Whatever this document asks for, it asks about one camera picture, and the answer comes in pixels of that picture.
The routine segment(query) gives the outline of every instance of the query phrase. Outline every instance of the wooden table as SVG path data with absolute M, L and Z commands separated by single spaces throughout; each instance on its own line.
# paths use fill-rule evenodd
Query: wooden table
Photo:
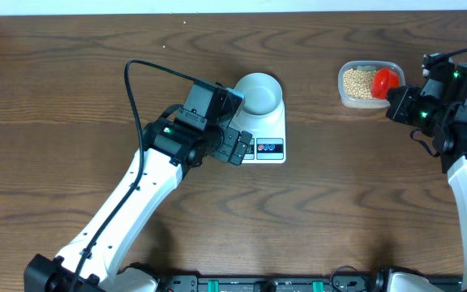
M 439 160 L 385 110 L 345 108 L 336 79 L 348 61 L 378 59 L 420 84 L 423 54 L 466 46 L 467 12 L 0 17 L 0 290 L 22 290 L 29 260 L 70 242 L 131 163 L 128 58 L 231 87 L 251 72 L 274 75 L 288 160 L 208 158 L 124 264 L 209 275 L 319 275 L 343 264 L 461 274 Z M 144 124 L 191 86 L 141 66 L 131 80 Z

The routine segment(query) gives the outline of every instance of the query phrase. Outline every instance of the brown tabletop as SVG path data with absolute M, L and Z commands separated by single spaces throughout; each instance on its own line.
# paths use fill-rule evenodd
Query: brown tabletop
M 251 72 L 274 75 L 288 157 L 241 167 L 207 158 L 124 264 L 205 275 L 320 275 L 343 264 L 461 274 L 439 159 L 384 109 L 345 108 L 337 74 L 377 59 L 420 84 L 423 54 L 463 47 L 467 12 L 0 17 L 0 290 L 22 290 L 29 260 L 53 258 L 125 174 L 138 147 L 128 58 L 230 87 Z M 144 124 L 191 86 L 142 66 L 131 82 Z

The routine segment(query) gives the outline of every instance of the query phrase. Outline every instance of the white wall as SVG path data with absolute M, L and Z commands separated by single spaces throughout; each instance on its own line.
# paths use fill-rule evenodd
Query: white wall
M 467 10 L 467 0 L 0 0 L 0 15 Z

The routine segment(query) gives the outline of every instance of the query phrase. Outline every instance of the container of beans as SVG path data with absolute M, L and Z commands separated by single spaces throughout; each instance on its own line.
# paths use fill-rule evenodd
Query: container of beans
M 371 84 L 377 71 L 388 68 L 399 76 L 399 86 L 405 85 L 405 74 L 399 66 L 384 61 L 352 61 L 338 73 L 341 103 L 350 108 L 382 109 L 390 106 L 387 100 L 373 98 Z

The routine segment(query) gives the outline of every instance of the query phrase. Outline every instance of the green bracket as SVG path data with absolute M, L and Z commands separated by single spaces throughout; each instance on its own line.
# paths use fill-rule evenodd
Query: green bracket
M 323 292 L 323 282 L 322 281 L 314 281 L 313 282 L 313 292 Z
M 208 292 L 219 292 L 219 281 L 217 280 L 208 281 Z

